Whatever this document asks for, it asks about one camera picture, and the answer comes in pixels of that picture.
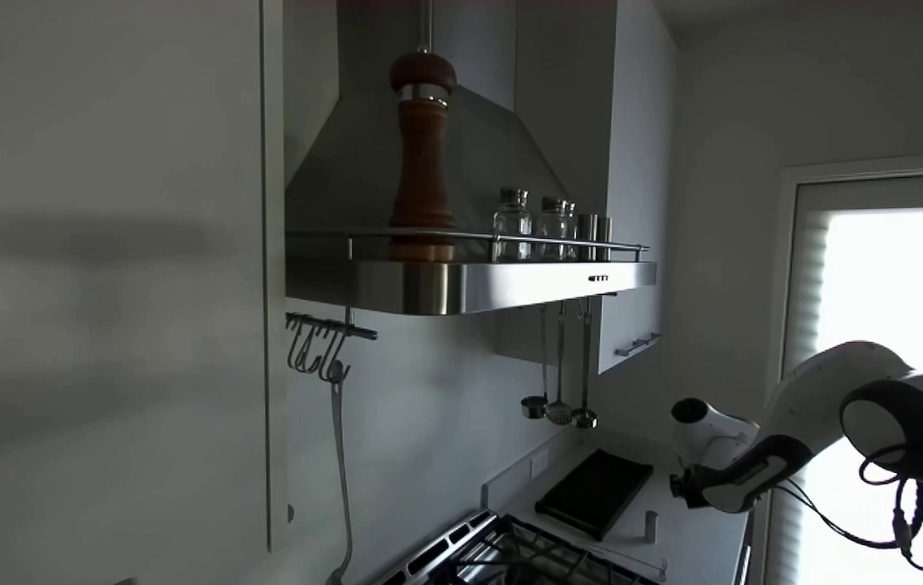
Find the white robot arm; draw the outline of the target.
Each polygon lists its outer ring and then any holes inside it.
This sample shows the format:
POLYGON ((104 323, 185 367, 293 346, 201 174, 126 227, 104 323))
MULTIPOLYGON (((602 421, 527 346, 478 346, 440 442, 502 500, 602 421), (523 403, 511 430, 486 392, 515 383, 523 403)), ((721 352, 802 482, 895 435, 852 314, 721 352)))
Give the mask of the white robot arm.
POLYGON ((875 340, 842 340, 798 365, 764 421, 701 396, 676 400, 670 419, 680 458, 670 491, 691 507, 743 513, 838 440, 923 482, 923 369, 875 340))

